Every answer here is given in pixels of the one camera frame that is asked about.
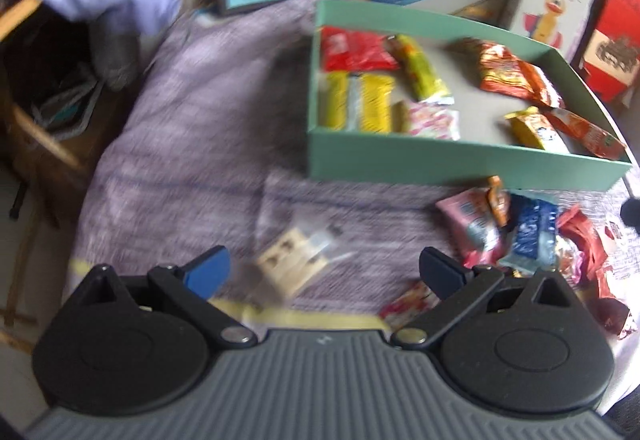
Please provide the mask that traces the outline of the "orange yellow chips packet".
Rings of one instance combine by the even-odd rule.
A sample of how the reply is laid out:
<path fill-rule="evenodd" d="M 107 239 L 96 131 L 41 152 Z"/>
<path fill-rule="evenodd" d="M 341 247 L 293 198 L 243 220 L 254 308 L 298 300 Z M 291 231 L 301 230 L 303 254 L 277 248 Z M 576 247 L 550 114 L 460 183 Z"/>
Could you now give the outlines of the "orange yellow chips packet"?
<path fill-rule="evenodd" d="M 520 59 L 503 44 L 463 38 L 452 42 L 449 48 L 472 62 L 481 90 L 526 100 L 537 107 L 565 106 L 544 70 Z"/>

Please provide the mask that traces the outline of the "yellow cracker packet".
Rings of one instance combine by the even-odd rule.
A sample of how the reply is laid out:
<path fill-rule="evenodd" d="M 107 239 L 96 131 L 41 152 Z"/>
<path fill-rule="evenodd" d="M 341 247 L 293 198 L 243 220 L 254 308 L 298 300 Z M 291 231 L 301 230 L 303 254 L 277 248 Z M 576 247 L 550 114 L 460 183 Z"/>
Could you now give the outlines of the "yellow cracker packet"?
<path fill-rule="evenodd" d="M 570 150 L 547 117 L 535 106 L 504 116 L 518 143 L 555 154 L 570 155 Z"/>

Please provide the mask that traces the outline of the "yellow silver snack packet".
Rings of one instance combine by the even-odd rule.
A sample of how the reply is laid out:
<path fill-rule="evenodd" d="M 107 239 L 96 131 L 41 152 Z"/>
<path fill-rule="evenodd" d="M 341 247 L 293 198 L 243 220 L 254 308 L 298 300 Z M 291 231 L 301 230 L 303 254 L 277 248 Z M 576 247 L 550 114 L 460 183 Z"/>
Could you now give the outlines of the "yellow silver snack packet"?
<path fill-rule="evenodd" d="M 390 133 L 394 88 L 387 74 L 328 72 L 320 83 L 320 122 L 333 131 Z"/>

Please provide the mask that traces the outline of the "red white gift box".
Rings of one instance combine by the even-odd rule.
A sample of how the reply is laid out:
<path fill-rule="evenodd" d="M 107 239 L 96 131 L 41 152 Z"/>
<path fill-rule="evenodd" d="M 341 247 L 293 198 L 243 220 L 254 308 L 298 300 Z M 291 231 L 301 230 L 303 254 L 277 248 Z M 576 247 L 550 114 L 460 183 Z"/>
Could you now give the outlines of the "red white gift box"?
<path fill-rule="evenodd" d="M 639 74 L 639 0 L 606 0 L 582 56 L 587 84 L 611 102 Z"/>

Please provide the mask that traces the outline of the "orange white noodle snack packet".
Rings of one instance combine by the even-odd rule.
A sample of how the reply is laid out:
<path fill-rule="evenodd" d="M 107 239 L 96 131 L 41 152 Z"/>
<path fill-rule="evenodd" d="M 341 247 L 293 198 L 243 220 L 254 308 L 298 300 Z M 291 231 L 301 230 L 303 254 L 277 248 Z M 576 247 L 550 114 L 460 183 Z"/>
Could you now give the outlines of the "orange white noodle snack packet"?
<path fill-rule="evenodd" d="M 578 140 L 593 156 L 617 160 L 626 152 L 626 145 L 608 131 L 564 108 L 549 108 L 544 115 L 555 129 Z"/>

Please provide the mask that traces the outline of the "clear biscuit packet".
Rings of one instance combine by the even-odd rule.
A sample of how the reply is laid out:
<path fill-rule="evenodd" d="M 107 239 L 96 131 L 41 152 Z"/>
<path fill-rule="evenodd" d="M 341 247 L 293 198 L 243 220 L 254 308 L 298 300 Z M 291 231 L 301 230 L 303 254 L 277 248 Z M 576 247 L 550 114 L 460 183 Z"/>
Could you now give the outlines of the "clear biscuit packet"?
<path fill-rule="evenodd" d="M 255 258 L 255 296 L 269 303 L 289 303 L 353 255 L 355 249 L 342 229 L 328 218 L 296 215 Z"/>

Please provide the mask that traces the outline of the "yellow red snack stick packet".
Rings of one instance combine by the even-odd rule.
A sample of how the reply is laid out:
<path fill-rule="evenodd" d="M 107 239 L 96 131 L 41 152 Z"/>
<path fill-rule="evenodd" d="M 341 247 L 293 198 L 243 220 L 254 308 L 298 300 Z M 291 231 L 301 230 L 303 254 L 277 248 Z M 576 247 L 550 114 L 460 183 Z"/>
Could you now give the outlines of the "yellow red snack stick packet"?
<path fill-rule="evenodd" d="M 391 34 L 386 36 L 385 46 L 405 73 L 418 103 L 454 105 L 454 96 L 416 40 L 406 34 Z"/>

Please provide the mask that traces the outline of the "blue white snack packet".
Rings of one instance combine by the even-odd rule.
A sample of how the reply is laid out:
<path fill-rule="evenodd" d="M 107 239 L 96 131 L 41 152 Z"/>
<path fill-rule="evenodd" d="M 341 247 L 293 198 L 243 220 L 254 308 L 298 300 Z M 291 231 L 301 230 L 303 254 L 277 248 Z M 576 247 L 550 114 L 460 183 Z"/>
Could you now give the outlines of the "blue white snack packet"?
<path fill-rule="evenodd" d="M 526 274 L 553 270 L 558 216 L 559 207 L 552 201 L 512 194 L 506 254 L 498 266 Z"/>

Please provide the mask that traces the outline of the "small orange snack packet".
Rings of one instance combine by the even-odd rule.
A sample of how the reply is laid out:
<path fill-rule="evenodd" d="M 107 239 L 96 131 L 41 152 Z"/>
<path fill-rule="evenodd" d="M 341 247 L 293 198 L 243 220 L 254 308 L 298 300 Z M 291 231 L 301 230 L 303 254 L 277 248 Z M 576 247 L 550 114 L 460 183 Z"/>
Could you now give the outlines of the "small orange snack packet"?
<path fill-rule="evenodd" d="M 509 223 L 510 194 L 504 189 L 502 180 L 498 175 L 491 175 L 487 182 L 487 204 L 497 225 L 503 229 Z"/>

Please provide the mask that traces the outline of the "mint green cardboard box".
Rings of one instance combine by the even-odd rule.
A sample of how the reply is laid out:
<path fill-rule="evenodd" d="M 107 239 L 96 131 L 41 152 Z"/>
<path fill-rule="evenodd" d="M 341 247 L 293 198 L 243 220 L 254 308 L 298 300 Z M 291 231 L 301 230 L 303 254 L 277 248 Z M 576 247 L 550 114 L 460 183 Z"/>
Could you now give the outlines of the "mint green cardboard box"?
<path fill-rule="evenodd" d="M 481 22 L 322 0 L 312 42 L 316 180 L 606 191 L 634 160 L 551 46 Z"/>

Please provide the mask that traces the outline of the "red wrapped candies pile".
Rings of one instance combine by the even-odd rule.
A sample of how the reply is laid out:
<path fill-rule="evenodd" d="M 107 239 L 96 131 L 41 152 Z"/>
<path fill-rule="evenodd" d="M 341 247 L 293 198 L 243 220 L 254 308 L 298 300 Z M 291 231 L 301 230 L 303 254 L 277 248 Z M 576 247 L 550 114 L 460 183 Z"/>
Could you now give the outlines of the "red wrapped candies pile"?
<path fill-rule="evenodd" d="M 613 222 L 596 226 L 579 205 L 562 211 L 555 240 L 555 269 L 570 284 L 598 324 L 611 336 L 624 339 L 638 330 L 637 318 L 614 261 L 622 231 Z"/>

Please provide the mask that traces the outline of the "wooden folding table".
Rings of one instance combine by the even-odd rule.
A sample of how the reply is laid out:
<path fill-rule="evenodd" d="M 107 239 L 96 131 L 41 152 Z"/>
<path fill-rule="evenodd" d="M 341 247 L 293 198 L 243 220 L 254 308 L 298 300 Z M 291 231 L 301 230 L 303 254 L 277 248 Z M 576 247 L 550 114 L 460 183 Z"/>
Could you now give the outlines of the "wooden folding table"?
<path fill-rule="evenodd" d="M 26 197 L 32 200 L 1 309 L 2 345 L 17 351 L 34 348 L 13 328 L 37 323 L 17 307 L 39 226 L 78 217 L 108 140 L 117 109 L 103 103 L 103 87 L 92 65 L 86 25 L 68 22 L 42 0 L 12 0 L 2 7 L 2 141 L 20 182 L 11 217 L 18 217 Z"/>

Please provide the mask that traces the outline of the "pink white patterned snack packet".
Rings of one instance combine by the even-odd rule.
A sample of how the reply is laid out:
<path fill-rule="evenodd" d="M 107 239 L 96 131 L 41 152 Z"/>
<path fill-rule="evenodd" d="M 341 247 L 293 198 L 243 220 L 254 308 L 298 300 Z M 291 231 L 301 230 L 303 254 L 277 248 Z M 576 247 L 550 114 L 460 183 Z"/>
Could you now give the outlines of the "pink white patterned snack packet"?
<path fill-rule="evenodd" d="M 457 141 L 460 139 L 459 113 L 432 104 L 401 100 L 393 107 L 394 130 L 410 137 Z"/>

